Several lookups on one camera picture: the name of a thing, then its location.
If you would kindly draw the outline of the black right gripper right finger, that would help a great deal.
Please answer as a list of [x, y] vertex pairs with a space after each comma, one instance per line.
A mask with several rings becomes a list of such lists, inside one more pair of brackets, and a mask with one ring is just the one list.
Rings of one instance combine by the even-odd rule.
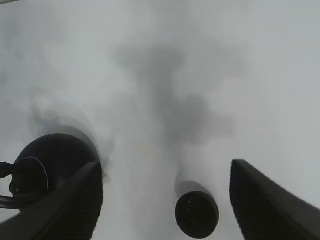
[[231, 163], [229, 196], [246, 240], [318, 240], [320, 210], [245, 160]]

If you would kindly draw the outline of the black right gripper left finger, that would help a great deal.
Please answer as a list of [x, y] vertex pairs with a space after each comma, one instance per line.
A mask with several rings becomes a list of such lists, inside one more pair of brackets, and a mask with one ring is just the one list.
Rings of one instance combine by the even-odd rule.
[[63, 186], [0, 225], [2, 240], [90, 240], [103, 205], [101, 164], [87, 163]]

